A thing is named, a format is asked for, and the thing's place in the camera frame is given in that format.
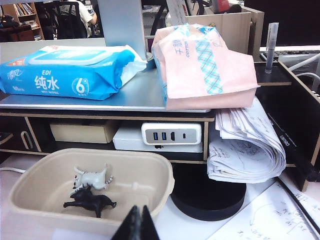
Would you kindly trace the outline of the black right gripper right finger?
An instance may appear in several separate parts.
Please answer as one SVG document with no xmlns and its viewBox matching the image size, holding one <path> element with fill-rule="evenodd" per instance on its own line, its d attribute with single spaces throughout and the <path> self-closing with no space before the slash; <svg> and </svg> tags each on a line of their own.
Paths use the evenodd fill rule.
<svg viewBox="0 0 320 240">
<path fill-rule="evenodd" d="M 150 211 L 146 205 L 143 206 L 142 210 L 142 239 L 160 240 Z"/>
</svg>

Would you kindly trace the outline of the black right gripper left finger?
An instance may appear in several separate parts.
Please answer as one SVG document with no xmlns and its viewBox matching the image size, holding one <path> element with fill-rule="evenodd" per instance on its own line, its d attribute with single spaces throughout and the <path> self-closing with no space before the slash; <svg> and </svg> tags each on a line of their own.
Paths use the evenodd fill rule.
<svg viewBox="0 0 320 240">
<path fill-rule="evenodd" d="M 112 236 L 112 240 L 140 240 L 141 239 L 141 216 L 140 209 L 134 205 L 120 227 Z"/>
</svg>

